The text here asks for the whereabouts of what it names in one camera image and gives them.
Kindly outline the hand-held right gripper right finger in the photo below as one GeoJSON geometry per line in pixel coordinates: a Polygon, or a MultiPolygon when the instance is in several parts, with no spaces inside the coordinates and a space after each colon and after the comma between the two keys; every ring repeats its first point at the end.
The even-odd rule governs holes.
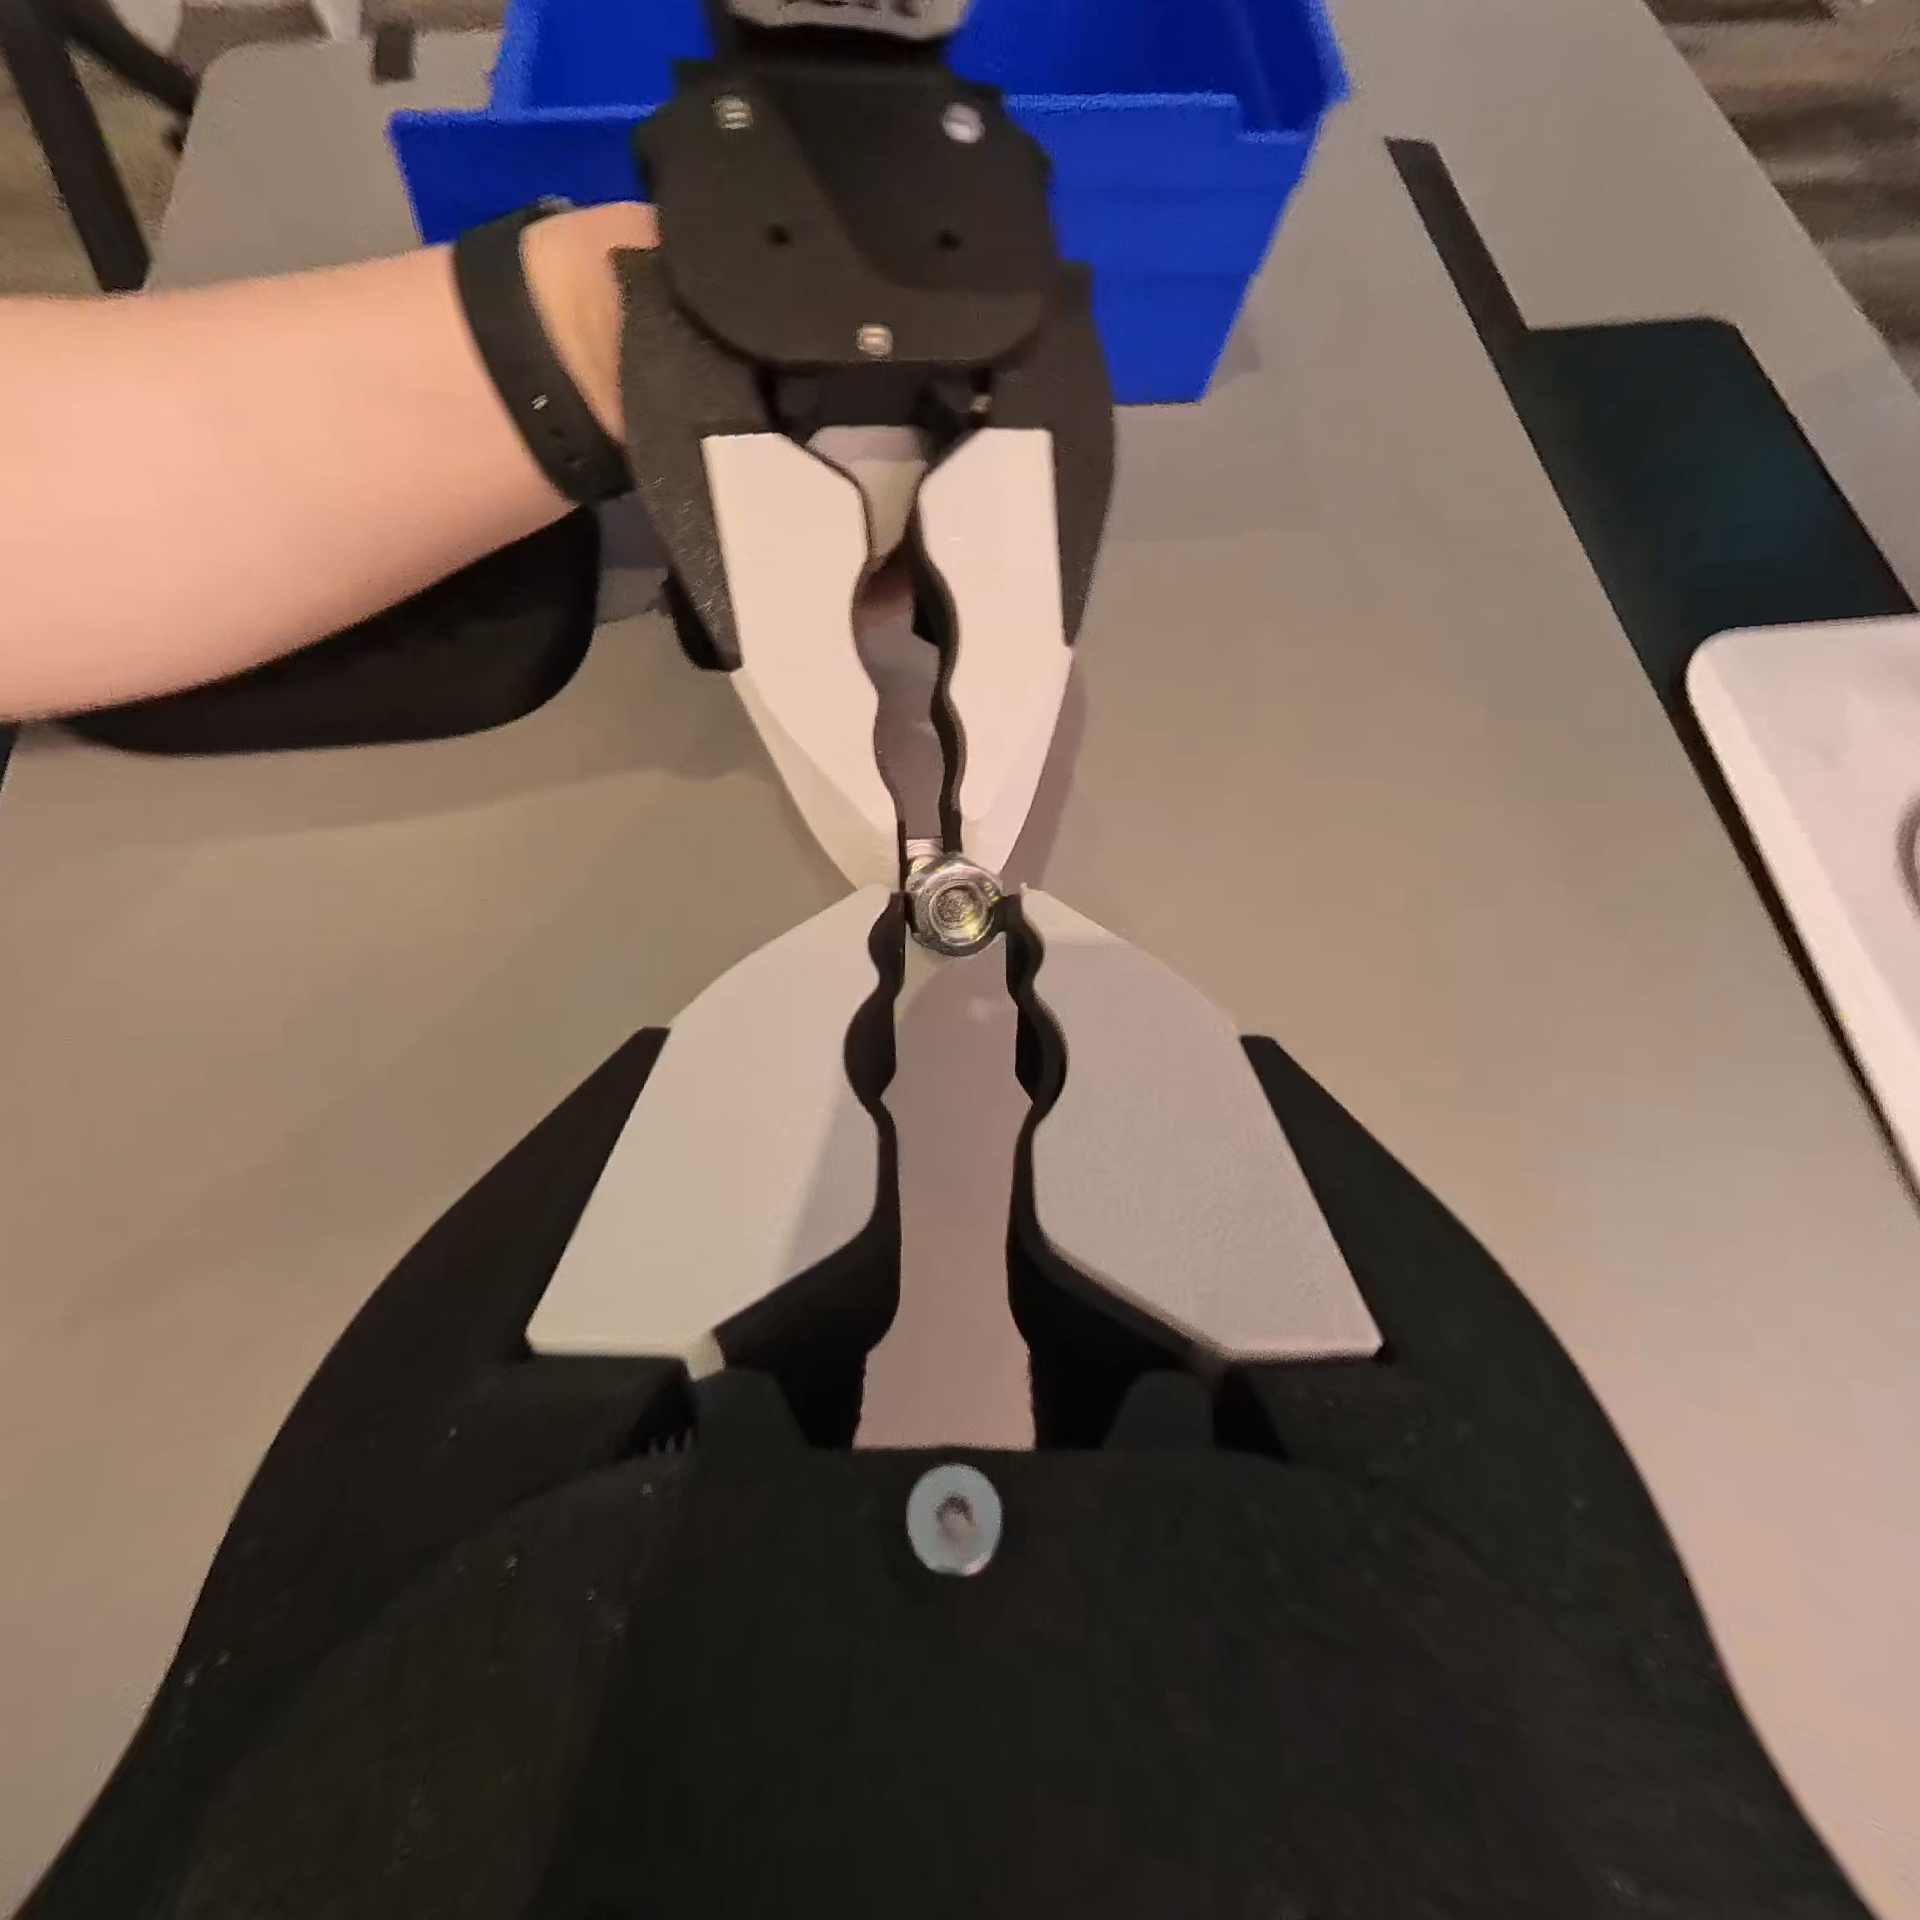
{"type": "Polygon", "coordinates": [[[1037,887],[1008,933],[1041,1272],[1214,1367],[1370,1360],[1380,1328],[1230,1018],[1037,887]]]}

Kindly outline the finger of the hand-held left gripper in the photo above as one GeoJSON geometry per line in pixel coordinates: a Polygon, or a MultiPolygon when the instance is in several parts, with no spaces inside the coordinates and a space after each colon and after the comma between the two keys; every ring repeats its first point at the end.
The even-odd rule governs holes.
{"type": "Polygon", "coordinates": [[[958,847],[972,861],[1006,861],[1072,672],[1049,431],[973,431],[923,478],[914,535],[952,617],[944,708],[958,847]]]}
{"type": "Polygon", "coordinates": [[[897,888],[900,822],[857,647],[873,527],[857,479],[782,434],[704,441],[738,664],[730,679],[804,828],[852,887],[897,888]]]}

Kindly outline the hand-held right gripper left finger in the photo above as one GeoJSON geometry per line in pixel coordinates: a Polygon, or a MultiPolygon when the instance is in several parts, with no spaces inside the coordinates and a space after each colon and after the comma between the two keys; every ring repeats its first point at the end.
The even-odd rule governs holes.
{"type": "Polygon", "coordinates": [[[897,896],[862,887],[741,957],[667,1026],[525,1340],[546,1358],[730,1365],[730,1328],[850,1245],[881,1126],[849,1040],[897,896]]]}

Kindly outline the blue plastic bin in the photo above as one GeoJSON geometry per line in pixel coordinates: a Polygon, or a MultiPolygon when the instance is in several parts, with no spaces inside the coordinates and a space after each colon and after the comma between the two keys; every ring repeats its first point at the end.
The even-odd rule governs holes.
{"type": "MultiPolygon", "coordinates": [[[[392,114],[421,237],[443,245],[540,198],[635,197],[637,120],[709,52],[707,5],[508,5],[485,106],[392,114]]],[[[1049,158],[1115,400],[1200,400],[1348,94],[1326,5],[981,2],[952,62],[997,87],[1049,158]]]]}

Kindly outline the person's left forearm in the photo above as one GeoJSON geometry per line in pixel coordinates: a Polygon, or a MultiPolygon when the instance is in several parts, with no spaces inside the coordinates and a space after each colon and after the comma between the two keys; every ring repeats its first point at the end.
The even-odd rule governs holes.
{"type": "Polygon", "coordinates": [[[483,365],[443,246],[8,297],[4,721],[288,655],[570,510],[483,365]]]}

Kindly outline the person's left hand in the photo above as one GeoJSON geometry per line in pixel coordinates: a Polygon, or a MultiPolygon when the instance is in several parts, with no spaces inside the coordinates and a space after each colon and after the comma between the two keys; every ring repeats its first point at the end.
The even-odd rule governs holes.
{"type": "Polygon", "coordinates": [[[614,200],[528,224],[520,255],[542,332],[612,442],[624,446],[624,295],[617,258],[659,241],[657,210],[614,200]]]}

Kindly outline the black wrist band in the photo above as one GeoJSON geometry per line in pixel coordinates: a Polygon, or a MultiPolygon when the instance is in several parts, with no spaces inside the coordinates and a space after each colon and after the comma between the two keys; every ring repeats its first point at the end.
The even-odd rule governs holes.
{"type": "Polygon", "coordinates": [[[466,228],[449,258],[472,342],[520,441],[568,502],[596,508],[634,492],[634,468],[562,365],[523,262],[525,232],[572,210],[538,198],[466,228]]]}

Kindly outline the black chair base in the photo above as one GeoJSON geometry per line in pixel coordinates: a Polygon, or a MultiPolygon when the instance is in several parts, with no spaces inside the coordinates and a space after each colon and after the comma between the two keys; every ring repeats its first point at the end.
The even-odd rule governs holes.
{"type": "Polygon", "coordinates": [[[2,5],[8,72],[94,278],[109,295],[138,290],[152,254],[73,55],[83,47],[182,130],[201,84],[160,45],[160,31],[179,31],[182,12],[182,5],[2,5]]]}

